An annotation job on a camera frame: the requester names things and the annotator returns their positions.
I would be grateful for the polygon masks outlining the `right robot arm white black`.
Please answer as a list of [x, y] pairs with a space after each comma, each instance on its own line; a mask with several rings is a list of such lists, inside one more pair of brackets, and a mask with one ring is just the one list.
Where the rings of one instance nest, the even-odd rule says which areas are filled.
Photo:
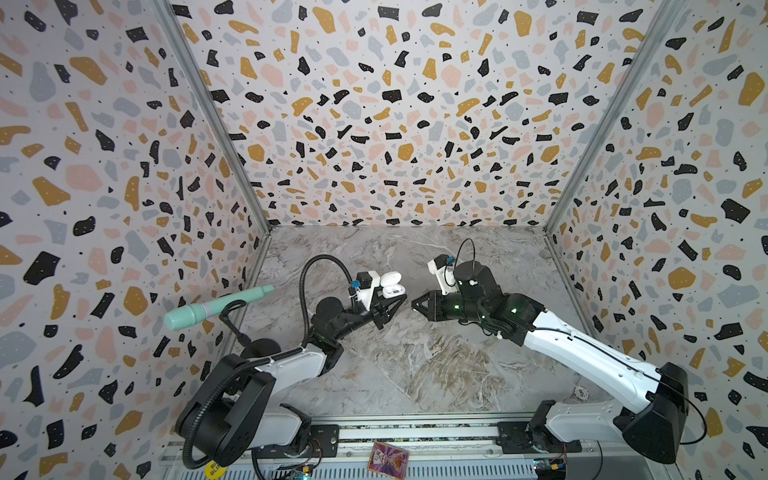
[[428, 270], [439, 289], [411, 303], [428, 321], [474, 324], [560, 362], [610, 395], [602, 402], [541, 402], [518, 447], [562, 453], [583, 440], [621, 442], [649, 460], [675, 463], [689, 413], [683, 368], [670, 362], [657, 367], [614, 350], [540, 302], [503, 292], [491, 270], [476, 260], [457, 263], [441, 254]]

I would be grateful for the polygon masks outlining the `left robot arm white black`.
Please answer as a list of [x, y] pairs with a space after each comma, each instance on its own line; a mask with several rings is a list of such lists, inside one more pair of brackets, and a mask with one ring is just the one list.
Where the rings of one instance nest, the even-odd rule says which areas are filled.
[[312, 449], [311, 417], [275, 394], [328, 373], [343, 354], [344, 337], [369, 323], [382, 328], [406, 299], [404, 293], [387, 298], [379, 289], [370, 302], [350, 306], [326, 297], [309, 320], [306, 346], [280, 351], [264, 341], [250, 357], [225, 356], [176, 421], [183, 465], [226, 467], [247, 451], [298, 457]]

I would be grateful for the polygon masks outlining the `white earbud charging case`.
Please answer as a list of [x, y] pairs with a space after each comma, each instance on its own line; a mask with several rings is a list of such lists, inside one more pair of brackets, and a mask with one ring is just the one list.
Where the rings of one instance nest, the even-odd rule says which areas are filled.
[[406, 292], [405, 287], [400, 283], [401, 279], [402, 275], [397, 271], [387, 272], [380, 277], [379, 285], [384, 298], [394, 298]]

